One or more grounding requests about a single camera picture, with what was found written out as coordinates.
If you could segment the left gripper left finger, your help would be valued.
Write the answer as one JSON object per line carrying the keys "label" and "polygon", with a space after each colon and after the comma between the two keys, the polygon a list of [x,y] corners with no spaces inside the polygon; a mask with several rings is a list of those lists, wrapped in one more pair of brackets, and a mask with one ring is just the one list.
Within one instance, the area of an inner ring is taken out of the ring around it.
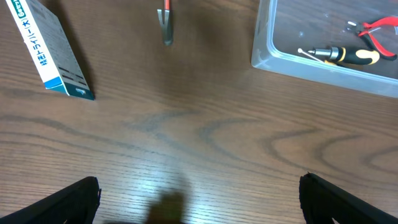
{"label": "left gripper left finger", "polygon": [[101,189],[93,176],[75,182],[26,208],[1,218],[1,223],[92,224],[100,205]]}

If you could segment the small black orange hammer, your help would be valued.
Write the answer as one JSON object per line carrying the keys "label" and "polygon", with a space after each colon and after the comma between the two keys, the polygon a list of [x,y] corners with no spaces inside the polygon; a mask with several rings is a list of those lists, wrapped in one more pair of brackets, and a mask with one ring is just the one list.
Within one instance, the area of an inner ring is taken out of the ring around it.
{"label": "small black orange hammer", "polygon": [[170,0],[164,0],[164,8],[157,10],[160,28],[162,31],[163,43],[167,46],[173,44],[174,35],[172,28],[172,11],[170,8]]}

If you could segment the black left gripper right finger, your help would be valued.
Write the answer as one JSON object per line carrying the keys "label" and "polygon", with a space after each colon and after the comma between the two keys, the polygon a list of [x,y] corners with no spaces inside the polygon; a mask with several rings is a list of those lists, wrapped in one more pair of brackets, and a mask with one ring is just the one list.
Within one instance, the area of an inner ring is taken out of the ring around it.
{"label": "black left gripper right finger", "polygon": [[299,200],[303,217],[311,224],[397,224],[396,217],[313,173],[301,176]]}

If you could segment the white blue screwdriver box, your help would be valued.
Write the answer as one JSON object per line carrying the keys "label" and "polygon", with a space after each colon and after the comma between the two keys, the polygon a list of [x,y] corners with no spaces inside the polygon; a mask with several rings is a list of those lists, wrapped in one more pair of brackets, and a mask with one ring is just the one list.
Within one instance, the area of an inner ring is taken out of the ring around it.
{"label": "white blue screwdriver box", "polygon": [[6,0],[48,90],[94,100],[58,17],[37,0]]}

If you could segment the stubby yellow black screwdriver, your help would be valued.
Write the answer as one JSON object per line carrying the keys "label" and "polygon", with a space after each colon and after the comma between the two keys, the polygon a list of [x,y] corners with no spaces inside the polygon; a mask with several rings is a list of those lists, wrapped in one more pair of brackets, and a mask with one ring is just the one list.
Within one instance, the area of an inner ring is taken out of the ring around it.
{"label": "stubby yellow black screwdriver", "polygon": [[314,56],[325,57],[330,62],[343,62],[353,65],[372,65],[380,59],[377,51],[356,47],[329,47],[327,49],[313,49],[308,52]]}

